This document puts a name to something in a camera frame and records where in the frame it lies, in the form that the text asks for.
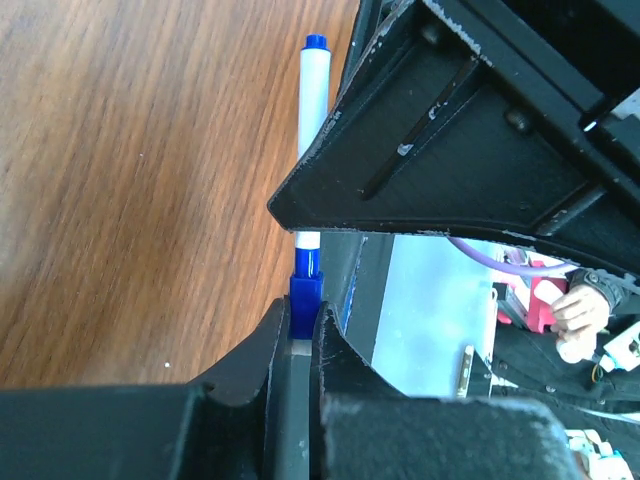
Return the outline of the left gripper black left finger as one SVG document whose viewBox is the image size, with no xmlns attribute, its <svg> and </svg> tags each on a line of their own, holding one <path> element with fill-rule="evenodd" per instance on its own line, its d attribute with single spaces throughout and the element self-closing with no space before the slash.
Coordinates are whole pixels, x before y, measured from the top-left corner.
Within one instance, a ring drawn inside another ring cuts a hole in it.
<svg viewBox="0 0 640 480">
<path fill-rule="evenodd" d="M 186 383 L 2 391 L 2 478 L 273 478 L 289 320 L 274 300 Z"/>
</svg>

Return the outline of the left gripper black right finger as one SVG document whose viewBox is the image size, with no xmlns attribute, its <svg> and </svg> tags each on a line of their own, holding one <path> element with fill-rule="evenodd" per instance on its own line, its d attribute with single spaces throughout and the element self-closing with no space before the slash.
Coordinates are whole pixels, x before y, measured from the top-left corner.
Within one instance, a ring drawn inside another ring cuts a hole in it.
<svg viewBox="0 0 640 480">
<path fill-rule="evenodd" d="M 580 479 L 560 422 L 528 399 L 410 398 L 345 339 L 323 303 L 312 339 L 313 479 Z"/>
</svg>

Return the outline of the person's hand in background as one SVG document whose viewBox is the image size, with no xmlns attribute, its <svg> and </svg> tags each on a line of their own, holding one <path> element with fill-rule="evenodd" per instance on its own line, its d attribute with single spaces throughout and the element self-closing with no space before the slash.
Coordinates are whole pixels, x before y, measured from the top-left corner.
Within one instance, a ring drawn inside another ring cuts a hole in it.
<svg viewBox="0 0 640 480">
<path fill-rule="evenodd" d="M 558 335 L 556 349 L 563 361 L 577 364 L 593 357 L 597 336 L 605 330 L 610 316 L 607 299 L 595 288 L 579 285 L 559 298 L 551 313 Z"/>
</svg>

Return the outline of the blue marker cap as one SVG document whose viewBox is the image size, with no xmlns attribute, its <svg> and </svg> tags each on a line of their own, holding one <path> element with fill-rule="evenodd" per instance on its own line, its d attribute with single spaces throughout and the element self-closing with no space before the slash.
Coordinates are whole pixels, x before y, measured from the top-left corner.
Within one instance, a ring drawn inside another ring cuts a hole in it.
<svg viewBox="0 0 640 480">
<path fill-rule="evenodd" d="M 323 298 L 324 273 L 312 278 L 292 275 L 290 278 L 290 335 L 293 339 L 310 340 Z"/>
</svg>

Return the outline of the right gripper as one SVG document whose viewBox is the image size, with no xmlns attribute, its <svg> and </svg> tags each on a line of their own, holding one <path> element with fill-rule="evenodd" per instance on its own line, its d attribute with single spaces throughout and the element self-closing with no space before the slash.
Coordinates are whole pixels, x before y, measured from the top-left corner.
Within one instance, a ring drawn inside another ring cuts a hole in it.
<svg viewBox="0 0 640 480">
<path fill-rule="evenodd" d="M 354 34 L 282 226 L 521 235 L 638 278 L 637 2 L 400 1 Z"/>
</svg>

